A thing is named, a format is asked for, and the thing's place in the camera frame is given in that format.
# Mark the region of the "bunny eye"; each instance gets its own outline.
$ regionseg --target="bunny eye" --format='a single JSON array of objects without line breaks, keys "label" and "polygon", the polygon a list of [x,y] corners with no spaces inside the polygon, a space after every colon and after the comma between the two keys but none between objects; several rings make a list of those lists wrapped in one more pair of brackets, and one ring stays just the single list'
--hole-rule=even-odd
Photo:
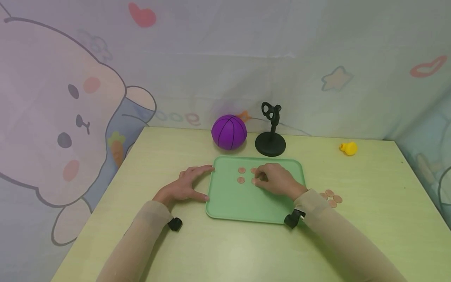
[{"label": "bunny eye", "polygon": [[67,134],[65,132],[60,133],[58,135],[58,145],[64,149],[72,146],[72,139],[70,138],[69,134]]},{"label": "bunny eye", "polygon": [[72,84],[69,84],[67,86],[67,89],[69,90],[70,95],[74,98],[74,99],[78,99],[78,89],[73,86]]}]

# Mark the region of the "rubber duck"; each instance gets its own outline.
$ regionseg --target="rubber duck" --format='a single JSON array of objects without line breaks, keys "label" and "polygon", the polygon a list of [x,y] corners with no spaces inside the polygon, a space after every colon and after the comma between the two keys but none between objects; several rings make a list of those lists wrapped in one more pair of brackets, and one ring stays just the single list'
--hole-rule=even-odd
[{"label": "rubber duck", "polygon": [[352,156],[357,152],[357,144],[355,142],[341,143],[340,150],[345,152],[346,155]]}]

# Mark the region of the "purple basketball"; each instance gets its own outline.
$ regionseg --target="purple basketball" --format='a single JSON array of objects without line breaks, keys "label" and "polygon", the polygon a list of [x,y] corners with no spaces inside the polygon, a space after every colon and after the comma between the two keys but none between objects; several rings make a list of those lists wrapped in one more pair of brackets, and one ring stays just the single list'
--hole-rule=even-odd
[{"label": "purple basketball", "polygon": [[212,127],[212,137],[218,147],[234,150],[241,146],[248,132],[244,122],[236,116],[226,115],[216,120]]}]

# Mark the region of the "plastic tray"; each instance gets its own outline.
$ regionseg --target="plastic tray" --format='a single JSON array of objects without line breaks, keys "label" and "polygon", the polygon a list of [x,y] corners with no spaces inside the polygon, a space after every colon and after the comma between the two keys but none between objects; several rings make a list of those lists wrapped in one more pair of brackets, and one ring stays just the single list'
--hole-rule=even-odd
[{"label": "plastic tray", "polygon": [[[210,178],[206,213],[212,218],[283,224],[286,215],[293,212],[293,201],[286,196],[273,195],[251,182],[251,168],[268,162],[279,163],[299,183],[305,184],[302,166],[296,160],[219,156],[213,163],[216,169]],[[246,169],[244,174],[238,172],[240,167]],[[240,176],[245,178],[243,184],[237,181]]]}]

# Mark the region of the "star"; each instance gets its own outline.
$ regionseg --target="star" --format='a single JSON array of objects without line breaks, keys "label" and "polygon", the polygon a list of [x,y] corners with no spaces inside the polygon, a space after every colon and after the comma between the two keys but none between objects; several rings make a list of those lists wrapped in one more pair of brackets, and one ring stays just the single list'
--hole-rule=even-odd
[{"label": "star", "polygon": [[248,111],[243,111],[241,114],[237,115],[237,117],[239,117],[243,122],[252,119],[252,117],[248,114]]},{"label": "star", "polygon": [[333,72],[322,77],[321,81],[324,82],[324,84],[322,85],[321,90],[328,91],[335,89],[336,91],[341,91],[353,77],[353,74],[347,73],[345,67],[340,65],[334,69]]}]

